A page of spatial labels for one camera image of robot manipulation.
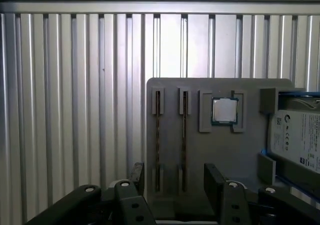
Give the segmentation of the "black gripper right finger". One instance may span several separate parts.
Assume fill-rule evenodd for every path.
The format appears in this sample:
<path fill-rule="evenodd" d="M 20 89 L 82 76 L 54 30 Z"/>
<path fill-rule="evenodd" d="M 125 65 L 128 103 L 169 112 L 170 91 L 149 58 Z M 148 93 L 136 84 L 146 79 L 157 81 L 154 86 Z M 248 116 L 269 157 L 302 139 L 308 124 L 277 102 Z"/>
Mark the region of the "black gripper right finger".
<path fill-rule="evenodd" d="M 212 163 L 204 164 L 203 187 L 220 225 L 318 225 L 320 211 L 289 191 L 263 186 L 257 193 L 226 180 Z"/>

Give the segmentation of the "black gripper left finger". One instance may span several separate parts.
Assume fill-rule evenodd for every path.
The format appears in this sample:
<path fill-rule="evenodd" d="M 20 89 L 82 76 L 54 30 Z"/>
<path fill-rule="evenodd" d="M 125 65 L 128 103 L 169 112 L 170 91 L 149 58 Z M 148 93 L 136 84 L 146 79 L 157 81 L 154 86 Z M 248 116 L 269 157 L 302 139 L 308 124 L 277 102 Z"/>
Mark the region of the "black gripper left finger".
<path fill-rule="evenodd" d="M 103 190 L 81 185 L 29 220 L 29 225 L 154 225 L 143 196 L 145 166 L 134 164 L 130 178 L 113 181 Z"/>

